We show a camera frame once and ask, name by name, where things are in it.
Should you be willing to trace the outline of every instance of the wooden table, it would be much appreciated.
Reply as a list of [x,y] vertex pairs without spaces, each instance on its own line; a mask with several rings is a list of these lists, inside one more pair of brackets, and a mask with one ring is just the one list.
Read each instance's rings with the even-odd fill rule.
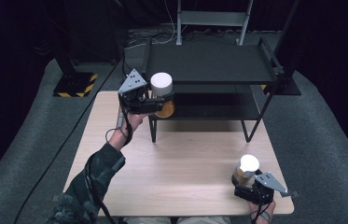
[[[117,115],[118,94],[99,92],[65,189],[89,156],[105,143],[105,133],[116,126]],[[116,217],[248,214],[246,201],[234,196],[231,184],[242,155],[256,156],[262,172],[272,172],[285,188],[286,184],[263,122],[251,143],[240,137],[241,127],[238,120],[161,121],[158,141],[152,143],[145,119],[130,144],[121,150],[127,160],[104,197],[109,212]],[[294,211],[290,197],[282,198],[275,191],[274,200],[275,214]]]

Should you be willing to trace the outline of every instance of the wrist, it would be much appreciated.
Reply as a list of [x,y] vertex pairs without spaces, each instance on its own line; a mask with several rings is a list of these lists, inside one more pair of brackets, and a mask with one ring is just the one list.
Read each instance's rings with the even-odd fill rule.
[[116,129],[109,139],[109,144],[117,151],[121,151],[127,141],[128,135],[125,128]]
[[[253,212],[253,213],[251,213],[250,218],[252,220],[254,220],[256,215],[257,215],[257,212]],[[271,215],[267,212],[263,212],[262,214],[260,214],[258,216],[258,219],[256,220],[255,223],[256,224],[270,224],[271,223]]]

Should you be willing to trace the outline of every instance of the person's hand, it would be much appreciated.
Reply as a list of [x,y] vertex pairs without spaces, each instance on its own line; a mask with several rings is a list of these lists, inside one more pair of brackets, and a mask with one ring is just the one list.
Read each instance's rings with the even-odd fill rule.
[[[132,127],[132,134],[138,128],[138,126],[144,121],[144,118],[152,115],[152,114],[132,114],[129,113],[127,115],[127,119]],[[129,137],[129,133],[127,130],[127,121],[125,118],[122,120],[122,124],[119,128],[117,128],[112,136],[109,139],[109,144],[114,147],[117,151],[120,151]]]
[[[251,203],[251,202],[247,202],[247,203],[248,203],[249,209],[250,209],[250,217],[252,219],[254,219],[256,214],[257,214],[257,212],[258,212],[258,204]],[[267,204],[262,205],[260,211],[263,211],[266,207],[267,207]],[[257,224],[269,224],[269,223],[271,223],[273,210],[274,209],[275,209],[275,201],[272,201],[272,203],[270,203],[269,207],[265,211],[267,214],[269,214],[270,219],[267,220],[267,219],[265,219],[262,216],[258,216],[258,220],[256,220],[256,223]]]
[[[138,128],[138,126],[144,121],[144,118],[147,116],[150,116],[152,114],[132,114],[129,113],[127,115],[128,121],[130,122],[132,126],[132,131],[135,132],[135,130]],[[123,120],[123,124],[121,125],[121,128],[124,132],[124,129],[127,127],[126,120]]]

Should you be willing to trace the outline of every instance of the gray floor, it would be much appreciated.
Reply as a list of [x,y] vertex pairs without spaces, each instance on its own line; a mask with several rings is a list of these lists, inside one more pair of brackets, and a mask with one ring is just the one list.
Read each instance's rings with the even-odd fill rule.
[[[261,36],[275,46],[280,34],[248,34],[244,43],[256,44]],[[189,41],[234,43],[234,39],[225,35]],[[126,49],[126,63],[140,69],[143,51],[144,46]],[[55,61],[46,67],[33,107],[0,162],[0,223],[13,222],[33,186],[59,153],[24,206],[18,223],[41,223],[51,215],[55,205],[51,198],[63,190],[93,97],[97,91],[118,89],[121,63],[116,69],[108,63],[81,64],[76,69],[99,75],[88,97],[53,97],[61,71]],[[294,199],[295,212],[275,216],[273,223],[348,223],[348,140],[315,86],[299,73],[294,79],[302,95],[275,96],[264,117],[285,182],[301,194]],[[260,88],[254,90],[263,102]],[[232,223],[249,223],[249,219],[233,217]]]

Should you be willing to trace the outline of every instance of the person's arm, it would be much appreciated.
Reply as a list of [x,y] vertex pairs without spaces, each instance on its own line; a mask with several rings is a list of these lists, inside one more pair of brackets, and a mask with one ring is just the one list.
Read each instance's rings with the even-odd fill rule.
[[[250,218],[253,220],[255,219],[255,216],[258,212],[258,204],[248,202],[249,208],[250,208]],[[263,211],[267,205],[261,206],[261,211]],[[265,217],[263,216],[258,216],[258,219],[256,220],[257,224],[270,224],[272,220],[272,215],[273,215],[273,210],[275,209],[275,201],[272,201],[270,205],[267,207],[265,213],[267,215]]]
[[[134,132],[149,114],[128,114],[128,121]],[[128,130],[123,120],[120,129],[116,129],[109,141],[97,151],[90,165],[92,181],[95,184],[98,197],[102,200],[109,187],[112,177],[121,169],[125,158],[120,152],[124,147]],[[53,217],[46,223],[94,223],[98,217],[100,206],[92,199],[85,180],[85,170],[80,172],[69,185],[66,192],[60,197],[60,202],[54,210]]]

